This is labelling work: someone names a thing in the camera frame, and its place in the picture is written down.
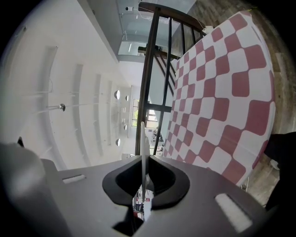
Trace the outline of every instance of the wooden floor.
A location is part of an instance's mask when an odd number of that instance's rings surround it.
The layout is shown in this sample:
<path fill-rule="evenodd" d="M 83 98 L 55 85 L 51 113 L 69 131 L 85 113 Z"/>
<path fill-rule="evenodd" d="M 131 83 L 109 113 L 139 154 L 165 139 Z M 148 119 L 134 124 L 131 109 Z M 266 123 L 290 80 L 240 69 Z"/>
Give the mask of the wooden floor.
<path fill-rule="evenodd" d="M 250 13 L 266 41 L 275 75 L 276 116 L 272 132 L 296 131 L 296 71 L 294 62 L 277 30 L 254 7 L 240 0 L 197 0 L 188 14 L 205 25 L 216 27 L 236 12 L 252 9 Z M 181 42 L 181 29 L 178 28 L 172 38 L 173 54 L 181 54 Z M 186 28 L 185 46 L 186 49 L 192 46 L 191 32 Z M 270 159 L 263 155 L 249 177 L 247 192 L 259 203 L 265 205 L 278 180 L 279 171 L 275 170 L 270 164 Z"/>

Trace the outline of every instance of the red and white checkerboard pattern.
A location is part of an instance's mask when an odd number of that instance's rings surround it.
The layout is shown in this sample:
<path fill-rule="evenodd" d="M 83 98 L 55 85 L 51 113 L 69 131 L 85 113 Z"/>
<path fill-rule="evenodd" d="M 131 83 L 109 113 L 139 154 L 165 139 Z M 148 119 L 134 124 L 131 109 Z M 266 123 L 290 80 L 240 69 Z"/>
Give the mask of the red and white checkerboard pattern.
<path fill-rule="evenodd" d="M 176 78 L 163 156 L 242 184 L 275 115 L 271 58 L 251 14 L 235 14 L 193 46 Z"/>

